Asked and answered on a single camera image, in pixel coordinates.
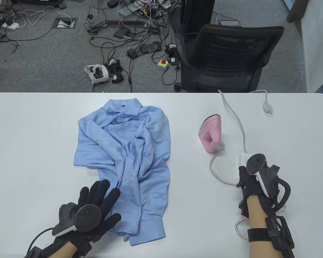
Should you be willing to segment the person's left hand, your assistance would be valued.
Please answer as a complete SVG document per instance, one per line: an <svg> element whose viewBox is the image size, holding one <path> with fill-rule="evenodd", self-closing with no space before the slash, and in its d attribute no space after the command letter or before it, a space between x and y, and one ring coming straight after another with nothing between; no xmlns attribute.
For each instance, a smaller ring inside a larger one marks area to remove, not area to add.
<svg viewBox="0 0 323 258"><path fill-rule="evenodd" d="M110 182L108 180L96 181L91 188L83 187L79 194L79 205L93 204L101 210L102 218L98 226L89 232L72 231L56 237L51 245L41 250L39 257L85 257L92 248L91 243L99 241L107 231L121 220L119 213L112 214L109 218L106 218L121 193L117 188L107 193L109 187Z"/></svg>

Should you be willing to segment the person's right hand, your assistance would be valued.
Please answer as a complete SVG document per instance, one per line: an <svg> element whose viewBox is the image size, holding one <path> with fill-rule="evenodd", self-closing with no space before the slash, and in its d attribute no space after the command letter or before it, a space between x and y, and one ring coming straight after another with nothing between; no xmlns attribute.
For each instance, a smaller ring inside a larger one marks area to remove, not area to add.
<svg viewBox="0 0 323 258"><path fill-rule="evenodd" d="M264 194L260 183L256 180L254 175L250 175L247 172L246 167L240 166L239 170L239 182L236 185L237 188L242 189L243 199L240 201L238 207L241 210L241 215L249 218L249 209L247 204L247 199L250 196L258 196L261 199L268 199Z"/></svg>

